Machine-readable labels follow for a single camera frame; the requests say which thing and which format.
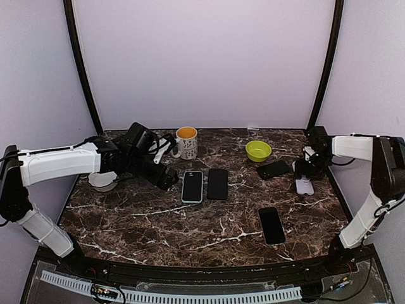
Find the lilac phone case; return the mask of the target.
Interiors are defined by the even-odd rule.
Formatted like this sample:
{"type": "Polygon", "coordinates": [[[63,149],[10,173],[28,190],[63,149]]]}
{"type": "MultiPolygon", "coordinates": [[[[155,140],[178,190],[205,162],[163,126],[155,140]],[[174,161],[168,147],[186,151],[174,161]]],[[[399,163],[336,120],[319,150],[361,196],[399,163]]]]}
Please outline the lilac phone case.
{"type": "Polygon", "coordinates": [[[307,178],[296,179],[296,190],[299,195],[313,195],[314,189],[311,181],[307,178]]]}

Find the black phone case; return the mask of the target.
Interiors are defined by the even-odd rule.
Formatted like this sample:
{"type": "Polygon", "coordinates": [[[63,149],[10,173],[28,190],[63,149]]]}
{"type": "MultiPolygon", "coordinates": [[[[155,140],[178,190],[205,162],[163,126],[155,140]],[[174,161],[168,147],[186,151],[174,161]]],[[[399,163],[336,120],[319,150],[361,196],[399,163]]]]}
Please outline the black phone case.
{"type": "Polygon", "coordinates": [[[263,180],[269,180],[290,172],[290,166],[283,160],[275,161],[256,169],[263,180]]]}

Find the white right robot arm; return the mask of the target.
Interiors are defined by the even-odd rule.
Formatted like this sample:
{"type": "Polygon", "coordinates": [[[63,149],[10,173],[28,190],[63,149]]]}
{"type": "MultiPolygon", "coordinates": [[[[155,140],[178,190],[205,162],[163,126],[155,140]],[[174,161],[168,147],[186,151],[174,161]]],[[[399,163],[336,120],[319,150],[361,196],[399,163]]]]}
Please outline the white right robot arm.
{"type": "Polygon", "coordinates": [[[357,248],[390,212],[404,204],[404,139],[356,133],[330,135],[321,126],[309,129],[306,136],[302,157],[292,164],[299,194],[313,193],[311,182],[321,180],[331,166],[348,166],[354,161],[368,166],[363,177],[368,181],[365,201],[336,237],[337,246],[357,248]]]}

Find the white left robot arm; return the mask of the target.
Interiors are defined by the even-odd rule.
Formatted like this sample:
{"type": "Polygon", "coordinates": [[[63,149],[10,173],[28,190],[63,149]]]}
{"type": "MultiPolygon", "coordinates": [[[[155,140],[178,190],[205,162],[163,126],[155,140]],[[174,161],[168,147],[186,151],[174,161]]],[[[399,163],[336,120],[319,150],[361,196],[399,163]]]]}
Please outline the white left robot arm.
{"type": "Polygon", "coordinates": [[[139,123],[114,139],[92,136],[73,146],[42,150],[19,150],[8,146],[1,158],[1,216],[16,222],[38,242],[64,258],[64,265],[76,276],[89,271],[89,261],[80,246],[29,200],[28,187],[36,183],[86,174],[93,187],[116,183],[121,176],[142,177],[168,190],[177,183],[176,170],[161,163],[178,141],[171,134],[159,137],[139,123]]]}

